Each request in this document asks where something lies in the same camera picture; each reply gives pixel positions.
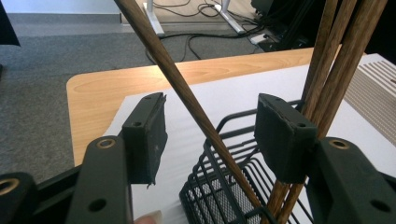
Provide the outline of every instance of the bamboo skewer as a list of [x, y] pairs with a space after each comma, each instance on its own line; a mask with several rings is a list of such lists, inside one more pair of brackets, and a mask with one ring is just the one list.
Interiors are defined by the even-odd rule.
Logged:
[[[359, 64], [361, 55], [366, 48], [376, 24], [385, 8], [387, 0], [363, 0], [346, 38], [340, 53], [335, 60], [328, 80], [324, 84], [312, 120], [318, 125], [318, 138], [325, 137], [332, 124], [336, 111], [347, 91], [349, 82]], [[278, 217], [279, 223], [286, 223], [298, 196], [304, 185], [293, 184], [288, 198]]]
[[140, 40], [150, 52], [154, 61], [158, 64], [163, 74], [172, 85], [183, 104], [190, 111], [198, 126], [205, 136], [210, 140], [212, 146], [217, 151], [224, 164], [230, 170], [235, 181], [244, 191], [245, 195], [254, 207], [261, 207], [259, 199], [256, 197], [252, 187], [242, 174], [241, 169], [236, 164], [230, 152], [222, 142], [219, 134], [216, 132], [205, 111], [201, 108], [189, 85], [180, 74], [175, 63], [167, 53], [158, 36], [155, 35], [152, 27], [149, 25], [145, 15], [137, 5], [136, 1], [115, 0], [116, 4], [124, 14], [125, 18], [134, 28]]

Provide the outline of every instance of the chopstick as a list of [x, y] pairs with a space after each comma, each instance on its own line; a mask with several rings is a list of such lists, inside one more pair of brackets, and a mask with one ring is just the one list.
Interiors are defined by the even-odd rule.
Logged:
[[252, 187], [249, 185], [241, 169], [222, 142], [219, 134], [216, 132], [205, 111], [202, 109], [198, 100], [192, 93], [189, 85], [177, 69], [175, 63], [172, 61], [172, 58], [166, 51], [162, 42], [158, 36], [155, 35], [152, 27], [149, 25], [148, 20], [137, 5], [136, 1], [115, 0], [115, 2], [124, 14], [125, 18], [134, 28], [134, 31], [139, 36], [140, 40], [148, 49], [148, 52], [151, 54], [154, 61], [163, 71], [163, 74], [176, 91], [184, 106], [187, 107], [202, 132], [210, 140], [212, 146], [219, 154], [226, 167], [230, 170], [230, 173], [244, 191], [251, 204], [255, 208], [261, 207], [262, 204], [254, 193]]
[[[323, 47], [322, 38], [325, 38], [329, 27], [328, 20], [332, 18], [331, 15], [328, 17], [325, 15], [330, 13], [327, 10], [334, 9], [334, 5], [332, 5], [334, 2], [333, 0], [326, 1], [319, 28], [323, 28], [325, 31], [319, 31], [318, 33], [318, 49], [314, 49], [313, 61], [308, 70], [302, 97], [304, 101], [302, 112], [306, 118], [318, 125], [318, 138], [325, 137], [327, 131], [329, 131], [332, 120], [344, 98], [349, 82], [354, 75], [361, 55], [370, 40], [387, 0], [363, 0], [361, 2], [357, 14], [346, 31], [343, 46], [329, 74], [336, 47], [344, 35], [348, 20], [356, 4], [356, 1], [350, 0], [342, 2], [330, 35]], [[286, 223], [289, 219], [291, 210], [303, 186], [303, 184], [292, 184], [280, 213], [277, 213], [277, 209], [274, 210], [276, 211], [277, 221], [280, 224]]]

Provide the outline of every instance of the black cable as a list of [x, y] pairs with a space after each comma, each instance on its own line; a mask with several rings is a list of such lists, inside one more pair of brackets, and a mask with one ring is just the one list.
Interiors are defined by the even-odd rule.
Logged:
[[[206, 16], [206, 17], [216, 17], [216, 16], [219, 15], [219, 13], [214, 9], [214, 6], [215, 6], [215, 5], [213, 5], [213, 4], [208, 4], [206, 1], [205, 1], [205, 3], [202, 3], [202, 4], [198, 5], [198, 7], [197, 7], [197, 10], [198, 10], [198, 11], [197, 11], [196, 13], [193, 13], [193, 14], [190, 14], [190, 15], [181, 14], [181, 13], [175, 12], [174, 10], [168, 9], [168, 7], [183, 7], [183, 6], [186, 6], [187, 4], [189, 4], [190, 2], [191, 2], [191, 0], [189, 0], [187, 3], [184, 3], [184, 4], [180, 4], [180, 5], [170, 5], [170, 6], [163, 6], [163, 5], [159, 5], [159, 4], [153, 4], [153, 5], [154, 5], [156, 8], [158, 8], [158, 9], [162, 9], [162, 10], [171, 12], [171, 13], [173, 13], [173, 14], [175, 14], [175, 15], [178, 15], [178, 16], [181, 16], [181, 17], [193, 17], [193, 16], [196, 16], [196, 15], [198, 15], [198, 14], [202, 14], [202, 15], [204, 15], [204, 16]], [[213, 10], [216, 11], [216, 14], [214, 14], [214, 15], [209, 15], [209, 14], [205, 13], [205, 12], [204, 12], [204, 9], [206, 9], [206, 8], [212, 8]]]
[[191, 2], [191, 0], [188, 0], [186, 3], [180, 4], [180, 5], [168, 5], [168, 6], [167, 5], [160, 5], [160, 4], [157, 4], [155, 2], [153, 2], [152, 4], [154, 6], [156, 6], [156, 7], [184, 7], [184, 6], [188, 5], [190, 2]]

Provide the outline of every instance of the wire basket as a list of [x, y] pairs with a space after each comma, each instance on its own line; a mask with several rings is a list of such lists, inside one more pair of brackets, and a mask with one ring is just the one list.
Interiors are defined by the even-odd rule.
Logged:
[[[204, 153], [192, 168], [192, 173], [179, 193], [190, 223], [260, 223], [262, 215], [266, 215], [270, 223], [276, 223], [265, 206], [273, 188], [275, 176], [265, 165], [254, 139], [254, 125], [244, 125], [245, 127], [240, 128], [241, 121], [238, 121], [254, 124], [252, 117], [256, 112], [257, 110], [249, 110], [227, 116], [220, 122], [217, 131], [220, 133], [227, 124], [230, 131], [221, 133], [220, 137], [255, 191], [262, 207], [254, 208], [251, 205], [218, 153], [206, 140]], [[230, 129], [231, 124], [238, 128]], [[304, 212], [305, 219], [313, 223], [312, 217], [303, 204], [300, 201], [297, 204], [296, 206], [300, 206], [300, 210]], [[291, 214], [288, 222], [300, 223], [294, 214]]]

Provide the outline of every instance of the floor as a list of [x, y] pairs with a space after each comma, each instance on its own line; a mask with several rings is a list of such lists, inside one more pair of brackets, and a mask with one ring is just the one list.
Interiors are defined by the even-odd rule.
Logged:
[[[139, 6], [147, 0], [137, 0]], [[199, 4], [209, 0], [190, 2], [183, 7], [167, 7], [177, 13], [190, 15], [197, 12]], [[158, 0], [156, 3], [168, 6], [179, 0]], [[229, 10], [245, 17], [254, 18], [255, 9], [249, 0], [231, 1]], [[207, 17], [198, 14], [190, 17], [179, 16], [167, 10], [154, 8], [163, 29], [166, 31], [194, 31], [194, 30], [231, 30], [228, 23], [221, 17]], [[215, 15], [217, 11], [204, 9], [204, 13]], [[79, 15], [79, 14], [8, 14], [17, 36], [43, 35], [90, 35], [133, 32], [133, 29], [123, 19], [122, 15]]]

